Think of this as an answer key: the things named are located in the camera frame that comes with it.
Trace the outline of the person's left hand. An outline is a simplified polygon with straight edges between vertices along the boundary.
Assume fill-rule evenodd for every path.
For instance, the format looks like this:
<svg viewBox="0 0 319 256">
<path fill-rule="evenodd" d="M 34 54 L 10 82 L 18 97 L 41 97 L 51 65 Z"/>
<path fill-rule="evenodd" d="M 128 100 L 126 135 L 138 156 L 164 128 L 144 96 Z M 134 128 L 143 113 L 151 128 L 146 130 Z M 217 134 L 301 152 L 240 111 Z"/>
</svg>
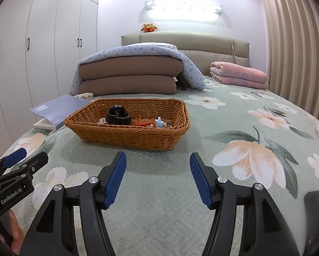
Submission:
<svg viewBox="0 0 319 256">
<path fill-rule="evenodd" d="M 7 211 L 7 220 L 9 225 L 10 234 L 13 238 L 12 245 L 10 246 L 11 251 L 14 255 L 19 255 L 24 241 L 24 233 L 19 226 L 18 220 L 14 212 L 10 209 Z"/>
</svg>

